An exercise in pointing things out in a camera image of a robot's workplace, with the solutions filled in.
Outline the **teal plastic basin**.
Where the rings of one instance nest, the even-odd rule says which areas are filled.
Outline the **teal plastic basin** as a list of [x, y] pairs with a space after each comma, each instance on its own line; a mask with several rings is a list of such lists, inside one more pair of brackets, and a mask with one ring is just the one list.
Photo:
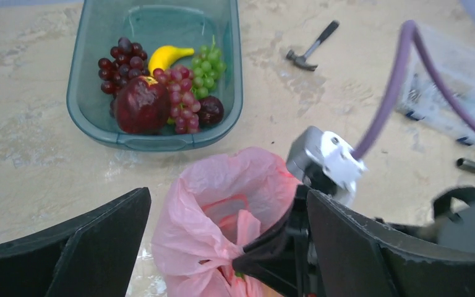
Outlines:
[[[110, 115], [111, 95], [101, 91], [98, 60], [108, 57], [120, 37], [140, 43], [148, 54], [163, 45], [200, 48], [216, 44], [226, 70], [214, 96], [225, 115], [198, 134], [158, 136], [123, 133]], [[124, 150], [173, 152], [206, 147], [226, 136], [243, 107], [241, 40], [237, 1], [85, 1], [67, 88], [67, 109], [75, 125], [95, 141]]]

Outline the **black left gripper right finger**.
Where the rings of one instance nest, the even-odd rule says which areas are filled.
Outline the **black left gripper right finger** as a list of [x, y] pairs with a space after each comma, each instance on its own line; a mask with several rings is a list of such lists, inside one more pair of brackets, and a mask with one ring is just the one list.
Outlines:
[[319, 191], [307, 211], [327, 296], [475, 296], [475, 253], [406, 235]]

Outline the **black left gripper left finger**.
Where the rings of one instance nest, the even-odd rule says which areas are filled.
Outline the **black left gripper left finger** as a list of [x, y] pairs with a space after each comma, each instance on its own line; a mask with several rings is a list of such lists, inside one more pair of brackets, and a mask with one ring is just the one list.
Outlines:
[[140, 187], [0, 244], [0, 296], [124, 296], [151, 207]]

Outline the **pink plastic bag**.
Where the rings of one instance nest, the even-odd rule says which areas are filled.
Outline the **pink plastic bag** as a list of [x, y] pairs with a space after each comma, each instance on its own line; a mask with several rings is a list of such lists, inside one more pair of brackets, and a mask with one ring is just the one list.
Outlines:
[[231, 263], [285, 214], [297, 185], [281, 157], [257, 147], [186, 168], [152, 237], [168, 296], [262, 296], [261, 283]]

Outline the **yellow fake banana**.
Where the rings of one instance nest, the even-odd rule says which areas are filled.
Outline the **yellow fake banana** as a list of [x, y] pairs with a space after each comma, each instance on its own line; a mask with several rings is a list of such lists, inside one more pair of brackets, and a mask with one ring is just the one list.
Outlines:
[[193, 56], [194, 53], [195, 49], [193, 48], [179, 48], [172, 45], [161, 46], [150, 56], [148, 70], [150, 74], [153, 74], [155, 69], [166, 70], [176, 61]]

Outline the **red fake grape bunch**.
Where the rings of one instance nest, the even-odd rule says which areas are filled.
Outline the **red fake grape bunch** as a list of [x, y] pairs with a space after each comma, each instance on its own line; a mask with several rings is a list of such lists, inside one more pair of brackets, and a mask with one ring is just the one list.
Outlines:
[[167, 124], [174, 127], [176, 134], [200, 132], [200, 103], [193, 93], [193, 71], [179, 64], [166, 70], [156, 68], [152, 75], [168, 91], [171, 109]]

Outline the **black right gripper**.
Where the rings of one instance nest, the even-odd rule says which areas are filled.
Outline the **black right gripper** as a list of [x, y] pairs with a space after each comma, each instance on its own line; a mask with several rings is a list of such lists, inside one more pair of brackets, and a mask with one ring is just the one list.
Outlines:
[[432, 201], [433, 221], [423, 226], [375, 221], [446, 248], [475, 254], [475, 187], [449, 189]]

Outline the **dark fake plum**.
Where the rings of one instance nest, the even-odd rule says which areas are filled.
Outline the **dark fake plum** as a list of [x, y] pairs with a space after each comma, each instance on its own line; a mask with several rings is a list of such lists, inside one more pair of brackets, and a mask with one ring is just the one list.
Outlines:
[[213, 126], [223, 120], [225, 114], [222, 102], [214, 96], [207, 96], [199, 100], [200, 110], [197, 112], [199, 123], [202, 126]]

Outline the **green fake grape bunch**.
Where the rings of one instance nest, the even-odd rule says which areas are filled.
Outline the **green fake grape bunch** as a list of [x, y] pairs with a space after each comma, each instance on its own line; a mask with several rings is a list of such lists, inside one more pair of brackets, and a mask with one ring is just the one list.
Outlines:
[[192, 93], [196, 99], [207, 97], [217, 88], [217, 83], [226, 71], [223, 52], [216, 45], [216, 38], [212, 36], [209, 45], [202, 45], [199, 52], [192, 58], [191, 68], [194, 74]]

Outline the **dark red fake apple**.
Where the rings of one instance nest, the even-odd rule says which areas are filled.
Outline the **dark red fake apple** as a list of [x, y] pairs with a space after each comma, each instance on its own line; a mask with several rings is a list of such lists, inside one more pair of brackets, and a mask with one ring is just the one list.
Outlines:
[[128, 134], [153, 134], [164, 128], [171, 111], [165, 84], [138, 76], [123, 87], [114, 100], [114, 118]]

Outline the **dark purple grape bunch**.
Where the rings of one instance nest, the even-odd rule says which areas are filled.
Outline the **dark purple grape bunch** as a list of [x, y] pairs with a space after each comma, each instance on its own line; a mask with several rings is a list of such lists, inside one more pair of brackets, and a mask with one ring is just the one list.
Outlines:
[[98, 76], [103, 93], [116, 98], [119, 91], [133, 78], [150, 75], [147, 66], [148, 54], [140, 43], [120, 37], [118, 45], [110, 49], [110, 55], [111, 59], [98, 60]]

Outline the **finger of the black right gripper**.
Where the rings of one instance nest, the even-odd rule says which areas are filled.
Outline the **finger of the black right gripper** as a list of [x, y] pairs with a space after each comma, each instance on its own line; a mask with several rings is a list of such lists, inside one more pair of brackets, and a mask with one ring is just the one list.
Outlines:
[[261, 281], [282, 296], [323, 296], [307, 214], [310, 188], [300, 184], [286, 213], [265, 233], [243, 247], [233, 269]]

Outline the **small black handled hammer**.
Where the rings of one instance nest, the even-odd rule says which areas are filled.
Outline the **small black handled hammer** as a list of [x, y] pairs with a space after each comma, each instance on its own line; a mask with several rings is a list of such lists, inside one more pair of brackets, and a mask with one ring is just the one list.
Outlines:
[[310, 48], [303, 54], [297, 55], [292, 49], [289, 50], [286, 54], [286, 59], [291, 61], [296, 67], [305, 70], [314, 72], [318, 67], [317, 64], [309, 64], [307, 62], [308, 57], [327, 39], [329, 38], [335, 30], [340, 26], [339, 21], [333, 20], [329, 25], [323, 30], [320, 36], [314, 41]]

